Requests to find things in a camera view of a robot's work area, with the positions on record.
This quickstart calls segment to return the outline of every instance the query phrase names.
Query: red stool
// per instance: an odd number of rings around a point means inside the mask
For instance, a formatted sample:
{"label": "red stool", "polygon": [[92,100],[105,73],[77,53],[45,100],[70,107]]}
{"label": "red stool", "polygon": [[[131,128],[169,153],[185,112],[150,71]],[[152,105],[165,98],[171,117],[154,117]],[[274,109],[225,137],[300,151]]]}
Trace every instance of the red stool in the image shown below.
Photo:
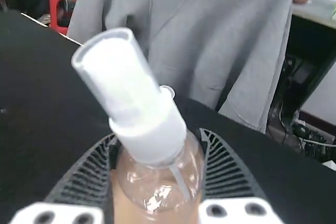
{"label": "red stool", "polygon": [[59,33],[67,34],[76,0],[49,0],[50,27]]}

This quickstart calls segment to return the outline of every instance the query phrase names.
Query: gray jacket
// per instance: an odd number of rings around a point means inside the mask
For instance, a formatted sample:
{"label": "gray jacket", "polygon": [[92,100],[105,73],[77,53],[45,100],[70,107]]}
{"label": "gray jacket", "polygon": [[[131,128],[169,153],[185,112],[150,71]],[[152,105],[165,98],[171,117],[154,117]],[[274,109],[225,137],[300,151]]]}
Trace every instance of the gray jacket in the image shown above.
{"label": "gray jacket", "polygon": [[133,30],[160,84],[264,132],[292,0],[77,0],[68,36]]}

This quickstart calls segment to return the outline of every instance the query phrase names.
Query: spray bottle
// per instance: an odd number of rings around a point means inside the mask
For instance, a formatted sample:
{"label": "spray bottle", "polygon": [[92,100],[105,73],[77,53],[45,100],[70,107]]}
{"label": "spray bottle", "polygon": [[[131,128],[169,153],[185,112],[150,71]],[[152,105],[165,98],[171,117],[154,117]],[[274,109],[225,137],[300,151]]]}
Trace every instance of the spray bottle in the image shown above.
{"label": "spray bottle", "polygon": [[201,189],[203,152],[172,97],[161,92],[132,31],[95,36],[76,51],[72,66],[123,145],[117,176],[141,209],[138,223],[188,223]]}

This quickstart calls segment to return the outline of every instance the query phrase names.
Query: white spray nozzle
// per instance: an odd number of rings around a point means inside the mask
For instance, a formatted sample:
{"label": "white spray nozzle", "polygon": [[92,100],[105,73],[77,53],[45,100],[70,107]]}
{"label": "white spray nozzle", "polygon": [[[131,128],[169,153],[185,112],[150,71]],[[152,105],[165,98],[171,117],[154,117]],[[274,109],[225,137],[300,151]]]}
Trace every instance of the white spray nozzle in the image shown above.
{"label": "white spray nozzle", "polygon": [[136,161],[159,165],[181,151],[186,125],[174,101],[161,93],[131,30],[95,36],[76,51],[72,65]]}

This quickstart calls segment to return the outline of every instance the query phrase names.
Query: table surface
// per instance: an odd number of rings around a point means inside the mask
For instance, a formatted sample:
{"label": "table surface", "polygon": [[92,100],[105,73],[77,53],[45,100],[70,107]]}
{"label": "table surface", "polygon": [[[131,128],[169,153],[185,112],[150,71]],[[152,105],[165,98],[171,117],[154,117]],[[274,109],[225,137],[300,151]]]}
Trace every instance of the table surface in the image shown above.
{"label": "table surface", "polygon": [[315,23],[336,29],[332,16],[336,7],[333,0],[310,0],[304,5],[293,4],[293,14]]}
{"label": "table surface", "polygon": [[[110,130],[72,69],[78,45],[19,13],[0,14],[0,223],[43,200]],[[176,98],[187,125],[222,136],[287,224],[334,223],[336,173],[207,107]]]}

